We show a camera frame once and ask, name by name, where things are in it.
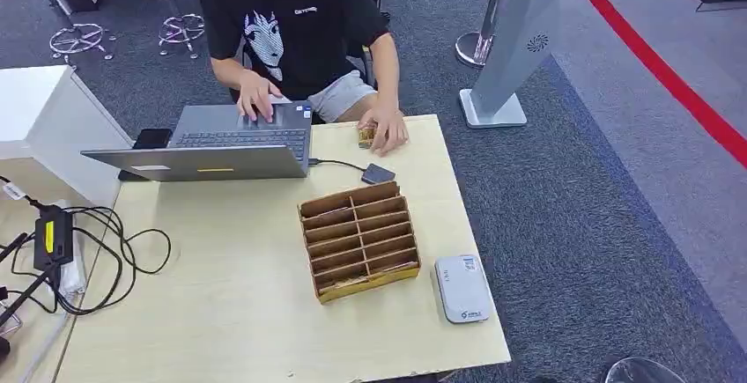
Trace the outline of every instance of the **hand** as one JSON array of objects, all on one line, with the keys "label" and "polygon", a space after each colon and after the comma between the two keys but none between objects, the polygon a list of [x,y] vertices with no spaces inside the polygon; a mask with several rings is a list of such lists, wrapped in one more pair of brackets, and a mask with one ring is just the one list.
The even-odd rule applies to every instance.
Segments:
[{"label": "hand", "polygon": [[269,94],[276,97],[283,97],[280,90],[269,80],[260,77],[252,70],[244,70],[239,82],[241,90],[239,101],[236,103],[236,107],[239,108],[239,114],[241,116],[248,114],[249,119],[256,121],[257,116],[255,110],[252,108],[254,104],[257,106],[259,113],[264,117],[264,120],[272,122],[272,103],[270,102]]},{"label": "hand", "polygon": [[373,137],[371,150],[380,156],[386,155],[410,138],[404,126],[401,111],[393,107],[375,107],[368,110],[360,119],[358,128],[376,124],[376,136]]}]

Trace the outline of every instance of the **black phone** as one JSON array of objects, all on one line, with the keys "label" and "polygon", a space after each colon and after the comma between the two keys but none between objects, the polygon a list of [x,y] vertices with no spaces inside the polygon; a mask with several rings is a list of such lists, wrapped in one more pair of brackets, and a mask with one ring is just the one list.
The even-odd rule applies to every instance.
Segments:
[{"label": "black phone", "polygon": [[[137,136],[133,150],[152,150],[154,148],[166,148],[168,140],[171,139],[172,130],[168,128],[148,128],[140,131]],[[143,176],[138,176],[126,170],[119,172],[119,180],[128,181],[146,181]]]}]

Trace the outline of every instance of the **small object in hand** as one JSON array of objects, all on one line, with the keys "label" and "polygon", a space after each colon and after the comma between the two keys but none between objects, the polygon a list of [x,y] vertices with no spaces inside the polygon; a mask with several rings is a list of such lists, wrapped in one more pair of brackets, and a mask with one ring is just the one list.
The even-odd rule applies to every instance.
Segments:
[{"label": "small object in hand", "polygon": [[390,180],[395,179],[395,173],[390,172],[389,170],[377,166],[374,163],[371,163],[366,168],[366,171],[363,172],[363,177],[361,178],[362,181],[365,183],[369,183],[371,185],[375,185],[377,183],[383,183],[383,182],[389,182]]},{"label": "small object in hand", "polygon": [[358,129],[358,147],[368,150],[374,143],[376,136],[376,127],[373,124],[367,124],[365,128]]}]

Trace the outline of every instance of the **light wood desk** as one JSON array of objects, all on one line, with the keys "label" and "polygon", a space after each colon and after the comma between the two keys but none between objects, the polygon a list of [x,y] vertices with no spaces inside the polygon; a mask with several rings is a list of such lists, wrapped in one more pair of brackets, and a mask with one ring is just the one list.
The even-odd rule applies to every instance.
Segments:
[{"label": "light wood desk", "polygon": [[[35,163],[29,159],[6,160],[3,162],[2,174],[13,179],[17,175],[14,171],[23,170],[26,177],[36,182],[36,188],[45,195],[40,199],[43,203],[53,203],[58,199],[73,200],[76,205],[82,205],[79,200],[75,202],[75,194],[59,181],[45,180],[45,174],[34,168]],[[0,244],[8,245],[22,233],[33,232],[34,221],[39,217],[38,211],[29,206],[26,201],[0,200]],[[104,235],[104,226],[100,223],[84,217],[78,220],[76,225],[83,227],[91,234],[100,238]],[[33,269],[33,243],[28,242],[26,247],[18,254],[16,270],[39,273]],[[82,255],[85,263],[86,273],[92,271],[93,261],[98,251],[98,246],[93,242],[81,243]],[[9,290],[23,291],[33,281],[31,277],[15,276],[11,273],[12,257],[9,256],[0,263],[0,284]],[[54,300],[48,293],[46,285],[40,286],[33,296],[46,306],[52,307]],[[11,294],[5,302],[10,305],[18,295]],[[30,299],[27,300],[17,311],[17,315],[23,321],[23,327],[15,333],[6,336],[11,343],[11,354],[0,365],[1,381],[19,381],[26,372],[28,366],[34,361],[37,354],[42,350],[49,337],[59,327],[63,319],[63,309],[58,309],[58,314],[45,313]],[[55,339],[47,354],[43,357],[39,367],[30,381],[49,383],[55,377],[57,366],[63,355],[64,345],[70,335],[72,318],[68,318],[65,328]]]},{"label": "light wood desk", "polygon": [[[494,309],[470,325],[443,315],[434,261],[477,247],[436,116],[407,121],[410,144],[389,157],[359,149],[352,123],[314,127],[312,154],[397,173],[417,278],[325,306],[314,296],[296,206],[363,185],[349,167],[320,165],[305,180],[126,184],[115,207],[125,227],[168,232],[174,257],[122,304],[77,321],[57,382],[349,383],[509,361]],[[144,267],[161,261],[157,237],[134,245]],[[89,296],[113,269],[100,255]]]}]

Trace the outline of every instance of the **yellow sticker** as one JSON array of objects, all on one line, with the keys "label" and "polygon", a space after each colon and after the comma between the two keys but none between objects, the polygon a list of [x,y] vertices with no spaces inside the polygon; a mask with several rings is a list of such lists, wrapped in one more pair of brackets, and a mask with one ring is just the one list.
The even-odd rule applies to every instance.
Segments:
[{"label": "yellow sticker", "polygon": [[47,228],[44,231],[44,245],[47,247],[47,253],[52,254],[55,250],[55,222],[47,222]]},{"label": "yellow sticker", "polygon": [[199,173],[206,172],[233,172],[233,169],[197,169]]}]

